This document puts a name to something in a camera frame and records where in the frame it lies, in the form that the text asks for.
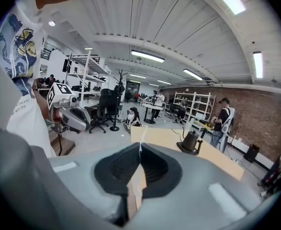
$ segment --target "white backpack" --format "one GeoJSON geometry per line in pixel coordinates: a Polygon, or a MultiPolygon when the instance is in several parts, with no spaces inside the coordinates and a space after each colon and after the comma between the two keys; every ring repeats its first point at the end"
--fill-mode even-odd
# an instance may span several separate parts
{"type": "Polygon", "coordinates": [[[228,108],[224,108],[224,109],[226,110],[226,113],[228,114],[228,118],[226,119],[224,124],[221,123],[221,132],[227,135],[228,130],[231,126],[233,116],[231,114],[231,111],[228,108]]]}

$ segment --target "light wood tabletop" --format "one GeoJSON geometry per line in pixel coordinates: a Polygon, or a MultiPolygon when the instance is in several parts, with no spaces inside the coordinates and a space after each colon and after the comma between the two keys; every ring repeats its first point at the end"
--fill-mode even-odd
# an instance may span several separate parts
{"type": "MultiPolygon", "coordinates": [[[[144,131],[147,127],[131,127],[131,141],[132,142],[141,142],[144,131]]],[[[181,139],[183,140],[183,130],[175,129],[176,133],[171,129],[162,129],[162,128],[147,128],[145,136],[142,142],[151,143],[154,145],[162,146],[165,148],[173,149],[176,151],[181,150],[176,145],[177,142],[181,139]]],[[[237,180],[241,180],[241,177],[244,173],[244,169],[241,168],[238,164],[233,162],[229,157],[225,156],[219,150],[211,146],[205,140],[201,145],[201,150],[198,157],[206,159],[220,169],[231,175],[237,180]]]]}

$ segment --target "robotic arm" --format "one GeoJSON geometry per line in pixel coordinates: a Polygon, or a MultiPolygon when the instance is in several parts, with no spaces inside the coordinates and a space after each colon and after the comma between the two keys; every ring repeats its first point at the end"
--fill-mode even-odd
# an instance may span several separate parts
{"type": "Polygon", "coordinates": [[[53,83],[48,95],[47,102],[50,117],[59,111],[60,123],[56,123],[54,131],[58,134],[70,128],[71,131],[79,133],[89,129],[90,116],[88,112],[77,106],[77,98],[68,85],[53,83]]]}

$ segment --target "jeans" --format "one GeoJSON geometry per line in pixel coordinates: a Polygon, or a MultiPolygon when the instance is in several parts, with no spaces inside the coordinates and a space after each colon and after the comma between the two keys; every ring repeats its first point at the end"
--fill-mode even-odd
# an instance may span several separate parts
{"type": "Polygon", "coordinates": [[[264,178],[261,180],[264,186],[270,186],[272,185],[273,181],[277,178],[277,174],[271,178],[271,176],[276,172],[280,165],[280,157],[277,158],[277,160],[274,162],[274,164],[271,166],[269,171],[266,173],[264,178]]]}
{"type": "Polygon", "coordinates": [[[212,139],[211,139],[211,145],[214,147],[214,148],[217,148],[218,146],[218,143],[220,141],[220,139],[222,138],[223,136],[223,133],[222,131],[213,131],[213,134],[212,134],[212,139]]]}

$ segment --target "black speaker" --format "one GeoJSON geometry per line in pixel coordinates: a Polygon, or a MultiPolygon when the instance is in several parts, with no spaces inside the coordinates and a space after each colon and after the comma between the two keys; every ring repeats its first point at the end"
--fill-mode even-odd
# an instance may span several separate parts
{"type": "Polygon", "coordinates": [[[248,160],[250,163],[253,163],[258,152],[259,147],[256,145],[252,145],[249,147],[247,153],[244,155],[244,159],[248,160]]]}

